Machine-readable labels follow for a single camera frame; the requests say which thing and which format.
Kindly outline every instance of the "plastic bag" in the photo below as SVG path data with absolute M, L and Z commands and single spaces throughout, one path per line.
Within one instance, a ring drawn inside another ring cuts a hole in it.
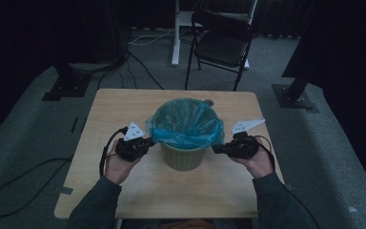
M 224 122 L 211 105 L 193 98 L 177 98 L 163 104 L 146 122 L 154 143 L 179 149 L 210 148 L 224 141 Z

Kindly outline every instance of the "black chair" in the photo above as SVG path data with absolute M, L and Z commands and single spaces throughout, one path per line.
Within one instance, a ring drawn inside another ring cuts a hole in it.
M 197 30 L 196 24 L 202 26 L 201 30 L 204 33 Z M 197 57 L 198 69 L 201 69 L 200 63 L 203 63 L 237 73 L 234 84 L 234 91 L 236 91 L 254 36 L 251 25 L 238 18 L 199 10 L 192 15 L 192 32 L 193 42 L 190 49 L 185 90 L 189 83 L 194 54 Z

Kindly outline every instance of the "paper piece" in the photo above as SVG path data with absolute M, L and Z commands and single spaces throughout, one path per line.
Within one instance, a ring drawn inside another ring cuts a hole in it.
M 349 212 L 358 212 L 358 210 L 354 207 L 349 207 Z
M 136 138 L 139 138 L 141 136 L 144 136 L 145 132 L 143 132 L 136 124 L 135 122 L 132 122 L 130 124 L 129 130 L 126 132 L 126 135 L 124 136 L 125 141 L 133 140 Z
M 234 135 L 234 134 L 237 134 L 240 132 L 247 131 L 247 130 L 259 125 L 260 123 L 263 123 L 264 121 L 265 121 L 265 119 L 263 117 L 261 117 L 259 119 L 236 122 L 236 124 L 234 125 L 234 128 L 231 130 L 231 133 Z

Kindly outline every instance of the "white desk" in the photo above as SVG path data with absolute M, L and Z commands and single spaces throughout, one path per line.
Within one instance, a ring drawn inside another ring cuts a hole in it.
M 64 183 L 72 192 L 60 194 L 55 216 L 68 219 L 73 208 L 99 179 L 101 152 L 115 130 L 133 120 L 144 128 L 145 121 L 157 108 L 179 97 L 212 99 L 213 109 L 224 121 L 225 142 L 231 141 L 231 128 L 236 121 L 262 117 L 253 93 L 101 89 L 91 106 Z M 265 123 L 248 133 L 270 139 Z M 275 168 L 282 179 L 277 160 Z M 118 219 L 257 217 L 252 176 L 242 165 L 225 155 L 214 154 L 211 149 L 196 169 L 178 172 L 164 162 L 159 144 L 156 144 L 134 166 L 122 186 L 115 214 Z

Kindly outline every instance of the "hand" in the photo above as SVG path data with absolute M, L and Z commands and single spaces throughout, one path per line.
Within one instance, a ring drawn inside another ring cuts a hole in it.
M 161 229 L 214 229 L 214 226 L 202 219 L 174 222 L 162 225 Z
M 260 138 L 257 138 L 260 144 L 263 144 Z M 270 161 L 268 153 L 259 147 L 254 157 L 250 159 L 232 158 L 231 160 L 239 164 L 243 164 L 254 178 L 261 178 L 273 172 L 272 162 Z
M 106 158 L 106 168 L 105 168 L 105 177 L 116 184 L 121 184 L 126 178 L 129 176 L 132 167 L 141 160 L 141 158 L 129 162 L 119 155 L 115 155 L 115 146 L 117 145 L 117 141 L 115 141 L 112 145 L 112 149 L 107 153 Z

